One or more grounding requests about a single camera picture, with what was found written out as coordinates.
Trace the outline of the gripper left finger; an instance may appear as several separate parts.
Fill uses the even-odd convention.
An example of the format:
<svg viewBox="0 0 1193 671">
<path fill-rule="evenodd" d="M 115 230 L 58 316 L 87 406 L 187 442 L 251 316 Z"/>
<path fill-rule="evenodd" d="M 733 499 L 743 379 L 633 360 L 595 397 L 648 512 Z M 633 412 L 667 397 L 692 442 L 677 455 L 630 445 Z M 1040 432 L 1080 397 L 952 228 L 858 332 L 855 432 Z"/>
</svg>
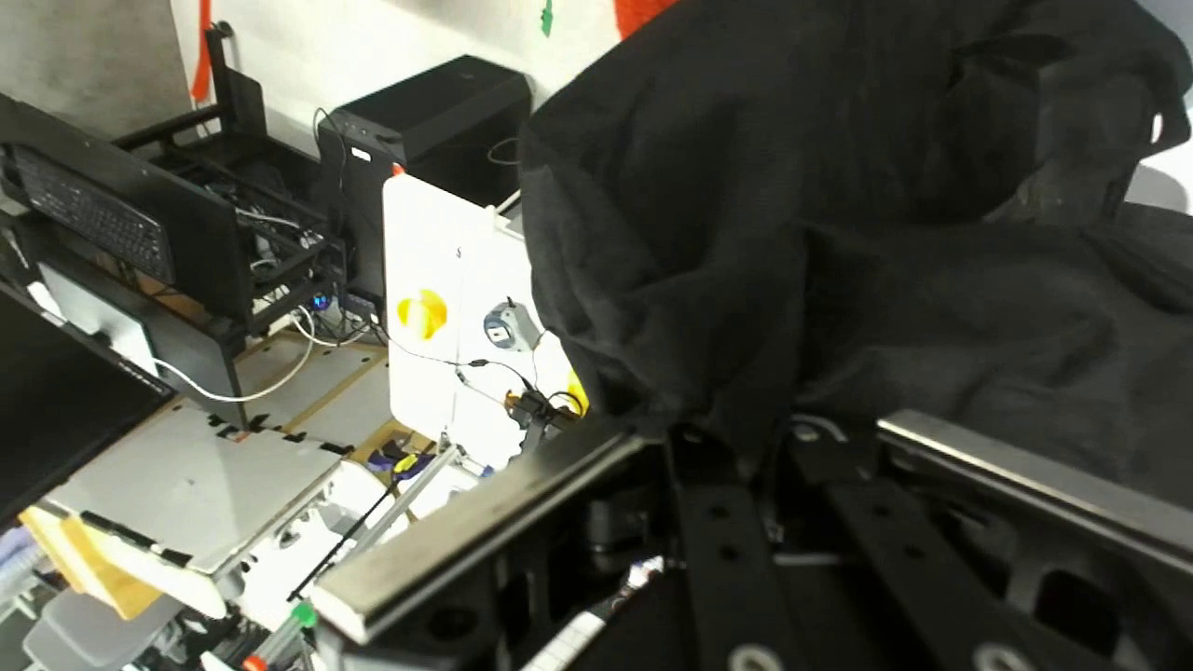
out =
<svg viewBox="0 0 1193 671">
<path fill-rule="evenodd" d="M 576 423 L 405 534 L 363 550 L 328 570 L 310 588 L 310 606 L 323 627 L 355 645 L 368 645 L 392 623 L 427 606 L 436 588 L 493 558 L 517 534 L 648 447 L 648 438 L 614 423 Z"/>
</svg>

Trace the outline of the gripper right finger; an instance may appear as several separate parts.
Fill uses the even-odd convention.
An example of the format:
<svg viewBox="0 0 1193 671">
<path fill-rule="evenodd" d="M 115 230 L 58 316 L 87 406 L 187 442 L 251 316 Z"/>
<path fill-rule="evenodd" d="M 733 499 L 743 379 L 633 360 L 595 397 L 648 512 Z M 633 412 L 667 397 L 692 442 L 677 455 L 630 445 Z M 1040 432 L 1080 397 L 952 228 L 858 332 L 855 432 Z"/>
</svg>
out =
<svg viewBox="0 0 1193 671">
<path fill-rule="evenodd" d="M 877 423 L 877 432 L 939 470 L 1049 512 L 1177 573 L 1193 573 L 1193 516 L 1186 506 L 919 412 L 886 414 Z"/>
</svg>

